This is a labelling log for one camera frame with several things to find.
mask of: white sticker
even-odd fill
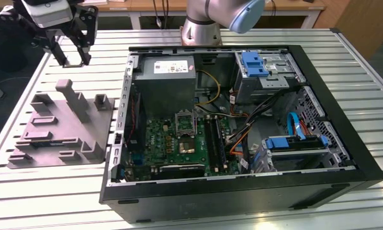
[[[230,95],[230,103],[235,104],[235,97],[232,95]]]
[[[239,160],[239,163],[240,163],[242,167],[244,167],[244,169],[248,169],[248,163],[243,158]]]
[[[252,146],[251,146],[251,150],[254,151],[254,150],[256,150],[258,149],[258,147],[259,147],[259,145],[256,145],[256,144],[252,144]]]
[[[61,146],[61,145],[63,145],[62,143],[50,143],[49,144],[50,146]]]
[[[187,73],[187,61],[157,61],[154,63],[154,73]]]
[[[266,65],[266,69],[276,69],[276,67],[275,67],[275,65],[268,64],[268,65]]]
[[[127,8],[126,7],[110,7],[109,10],[110,11],[126,11]]]

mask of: yellow cable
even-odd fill
[[[219,89],[219,83],[218,83],[215,77],[212,77],[212,75],[208,74],[206,71],[203,71],[203,70],[198,70],[196,72],[202,72],[202,73],[204,73],[204,74],[208,75],[208,77],[211,77],[212,80],[215,81],[215,84],[216,84],[216,95],[215,95],[215,97],[214,97],[210,101],[207,101],[207,102],[200,102],[200,103],[195,103],[195,105],[210,104],[210,103],[211,103],[211,102],[212,102],[212,101],[219,97],[219,92],[220,92],[220,89]]]

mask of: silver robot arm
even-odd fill
[[[219,25],[243,34],[258,22],[266,0],[189,0],[182,44],[214,46],[220,43]]]

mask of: blue drive bay latch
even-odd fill
[[[267,77],[268,71],[263,68],[263,59],[256,52],[242,52],[240,61],[247,71],[247,77]]]

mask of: power supply label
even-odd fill
[[[154,73],[187,73],[187,61],[157,61],[154,62]]]

